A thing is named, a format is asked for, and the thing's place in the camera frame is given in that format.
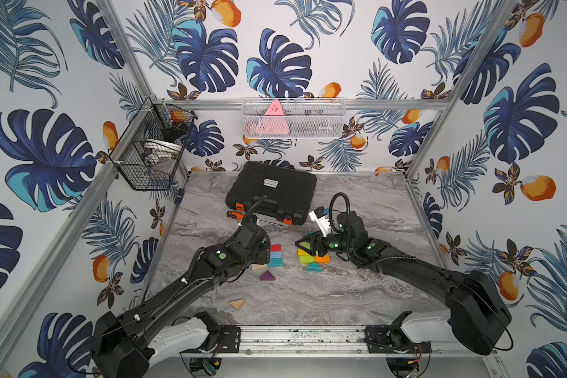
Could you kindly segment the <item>orange rectangular block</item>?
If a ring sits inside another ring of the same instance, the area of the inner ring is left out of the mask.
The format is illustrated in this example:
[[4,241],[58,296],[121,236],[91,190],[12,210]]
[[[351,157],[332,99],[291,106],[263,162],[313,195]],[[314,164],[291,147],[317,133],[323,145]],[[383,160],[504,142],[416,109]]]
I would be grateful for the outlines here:
[[314,261],[318,264],[329,264],[331,262],[331,258],[329,255],[325,255],[323,257],[315,256]]

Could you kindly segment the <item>yellow block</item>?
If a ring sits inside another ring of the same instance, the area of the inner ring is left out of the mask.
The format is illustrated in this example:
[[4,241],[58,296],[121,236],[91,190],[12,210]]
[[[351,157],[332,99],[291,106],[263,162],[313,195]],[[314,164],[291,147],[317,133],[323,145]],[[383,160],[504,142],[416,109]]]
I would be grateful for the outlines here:
[[297,250],[297,255],[298,255],[299,257],[301,257],[301,256],[310,256],[310,257],[311,257],[311,254],[305,252],[305,250],[302,250],[302,249],[298,249],[298,250]]

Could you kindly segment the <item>green block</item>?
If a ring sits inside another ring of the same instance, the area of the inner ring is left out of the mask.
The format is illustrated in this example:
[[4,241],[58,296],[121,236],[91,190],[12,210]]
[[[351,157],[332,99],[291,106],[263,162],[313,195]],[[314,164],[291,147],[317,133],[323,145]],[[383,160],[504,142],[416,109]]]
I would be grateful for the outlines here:
[[314,259],[313,256],[310,256],[310,255],[302,255],[302,256],[299,256],[299,262],[301,264],[310,265],[312,263],[315,263],[315,259]]

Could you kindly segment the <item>small teal block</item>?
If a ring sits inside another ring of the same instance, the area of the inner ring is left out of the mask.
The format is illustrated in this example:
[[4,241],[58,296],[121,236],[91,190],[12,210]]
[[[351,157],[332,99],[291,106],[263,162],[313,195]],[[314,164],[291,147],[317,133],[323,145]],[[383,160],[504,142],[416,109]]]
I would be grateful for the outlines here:
[[313,262],[307,266],[306,270],[307,272],[321,272],[322,268],[318,265],[318,263]]

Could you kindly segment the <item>teal rectangular block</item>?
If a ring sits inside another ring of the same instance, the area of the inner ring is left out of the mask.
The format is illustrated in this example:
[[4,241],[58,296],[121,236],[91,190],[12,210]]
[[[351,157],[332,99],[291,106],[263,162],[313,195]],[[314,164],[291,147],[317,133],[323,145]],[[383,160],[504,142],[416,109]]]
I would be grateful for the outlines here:
[[282,258],[273,258],[268,264],[269,267],[280,267],[282,265],[283,265]]

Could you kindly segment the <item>purple block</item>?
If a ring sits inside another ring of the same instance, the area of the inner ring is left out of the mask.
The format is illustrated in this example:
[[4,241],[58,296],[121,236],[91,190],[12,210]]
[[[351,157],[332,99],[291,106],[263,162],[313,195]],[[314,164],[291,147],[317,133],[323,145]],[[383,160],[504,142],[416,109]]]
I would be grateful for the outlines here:
[[261,281],[274,281],[275,279],[276,279],[276,277],[274,277],[274,275],[272,275],[271,272],[269,272],[269,271],[265,271],[259,277],[259,280],[261,280]]

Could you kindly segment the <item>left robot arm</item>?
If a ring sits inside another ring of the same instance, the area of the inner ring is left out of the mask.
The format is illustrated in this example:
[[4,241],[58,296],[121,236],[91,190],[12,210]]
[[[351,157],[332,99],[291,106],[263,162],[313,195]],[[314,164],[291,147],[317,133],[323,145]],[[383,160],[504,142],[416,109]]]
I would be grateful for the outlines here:
[[233,281],[270,252],[267,232],[248,223],[224,243],[199,248],[187,271],[146,302],[115,315],[102,315],[94,327],[91,357],[105,377],[141,377],[157,352],[150,342],[179,312],[197,299]]

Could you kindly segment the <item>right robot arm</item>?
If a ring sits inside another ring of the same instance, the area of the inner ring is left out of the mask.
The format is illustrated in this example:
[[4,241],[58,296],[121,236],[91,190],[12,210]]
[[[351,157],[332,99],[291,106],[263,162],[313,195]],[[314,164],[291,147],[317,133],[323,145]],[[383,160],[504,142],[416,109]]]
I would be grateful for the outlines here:
[[318,231],[296,241],[315,258],[340,255],[357,269],[394,277],[437,299],[447,308],[441,330],[469,351],[488,355],[507,331],[512,316],[490,277],[482,272],[457,272],[408,255],[365,230],[354,211],[337,217],[324,207],[309,213]]

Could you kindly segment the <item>black plastic tool case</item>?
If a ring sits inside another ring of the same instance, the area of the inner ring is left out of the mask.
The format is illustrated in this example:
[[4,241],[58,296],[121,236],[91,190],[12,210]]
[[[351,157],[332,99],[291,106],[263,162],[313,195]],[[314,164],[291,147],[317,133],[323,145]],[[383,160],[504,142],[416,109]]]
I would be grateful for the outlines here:
[[247,162],[225,197],[229,209],[247,211],[260,198],[255,212],[286,225],[304,225],[318,178],[302,170],[262,162]]

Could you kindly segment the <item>natural wood triangle block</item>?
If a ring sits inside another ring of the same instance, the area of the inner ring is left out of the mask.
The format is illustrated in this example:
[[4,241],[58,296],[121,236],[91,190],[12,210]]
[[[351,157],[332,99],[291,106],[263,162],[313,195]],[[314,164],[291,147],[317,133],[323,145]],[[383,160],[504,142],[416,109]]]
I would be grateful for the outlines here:
[[246,299],[236,299],[233,301],[230,301],[228,304],[235,310],[237,311],[241,311],[242,308],[244,307],[245,303],[246,303]]

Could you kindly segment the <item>pink triangle card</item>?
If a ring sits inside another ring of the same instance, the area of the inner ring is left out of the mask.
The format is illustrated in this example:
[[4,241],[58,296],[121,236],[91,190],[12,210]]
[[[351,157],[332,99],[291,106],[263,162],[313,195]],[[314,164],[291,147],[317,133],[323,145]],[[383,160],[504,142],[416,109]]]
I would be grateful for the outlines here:
[[260,136],[289,134],[290,126],[279,99],[273,100],[265,114],[259,118],[257,130]]

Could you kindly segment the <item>orange handled screwdriver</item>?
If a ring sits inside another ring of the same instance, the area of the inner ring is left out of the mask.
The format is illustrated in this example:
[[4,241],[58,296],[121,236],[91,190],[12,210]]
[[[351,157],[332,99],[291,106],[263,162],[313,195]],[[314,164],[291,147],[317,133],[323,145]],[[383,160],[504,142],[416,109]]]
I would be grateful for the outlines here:
[[226,216],[237,221],[242,221],[245,217],[245,214],[239,211],[228,210]]

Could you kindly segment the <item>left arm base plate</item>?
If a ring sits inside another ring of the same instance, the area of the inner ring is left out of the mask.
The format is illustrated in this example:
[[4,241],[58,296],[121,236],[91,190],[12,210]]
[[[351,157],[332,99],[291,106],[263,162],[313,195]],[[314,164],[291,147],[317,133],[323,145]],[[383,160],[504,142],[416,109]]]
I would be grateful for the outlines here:
[[242,329],[236,325],[218,324],[207,312],[194,315],[205,326],[207,335],[203,342],[188,352],[202,354],[237,354],[241,342]]

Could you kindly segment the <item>aluminium front rail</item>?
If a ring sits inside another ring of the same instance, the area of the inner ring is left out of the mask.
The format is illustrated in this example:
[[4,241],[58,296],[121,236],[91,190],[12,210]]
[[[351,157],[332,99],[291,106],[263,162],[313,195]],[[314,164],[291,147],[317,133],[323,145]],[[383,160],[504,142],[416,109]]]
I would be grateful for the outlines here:
[[[242,329],[239,352],[219,354],[233,357],[407,357],[417,354],[370,354],[363,342],[366,327],[351,326],[239,326]],[[180,352],[187,356],[209,357],[211,353],[193,353],[207,335],[198,320],[167,326],[149,342],[155,364]],[[477,357],[458,342],[431,341],[428,357]]]

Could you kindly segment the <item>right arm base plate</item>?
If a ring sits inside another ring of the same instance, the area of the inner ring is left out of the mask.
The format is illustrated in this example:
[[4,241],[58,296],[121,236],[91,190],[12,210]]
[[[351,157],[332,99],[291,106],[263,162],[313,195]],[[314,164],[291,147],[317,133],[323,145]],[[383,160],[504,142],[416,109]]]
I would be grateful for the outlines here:
[[371,325],[365,328],[363,342],[370,354],[429,354],[430,342],[414,343],[400,329],[389,325]]

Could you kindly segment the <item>white mesh wall basket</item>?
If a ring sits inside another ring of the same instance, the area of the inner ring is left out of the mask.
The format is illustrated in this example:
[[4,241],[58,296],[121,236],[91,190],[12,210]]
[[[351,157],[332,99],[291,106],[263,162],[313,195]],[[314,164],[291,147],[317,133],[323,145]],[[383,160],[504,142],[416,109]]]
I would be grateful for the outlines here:
[[346,103],[341,99],[279,99],[290,126],[288,135],[260,136],[258,121],[275,99],[245,99],[241,114],[244,135],[251,139],[315,139],[326,140],[341,136]]

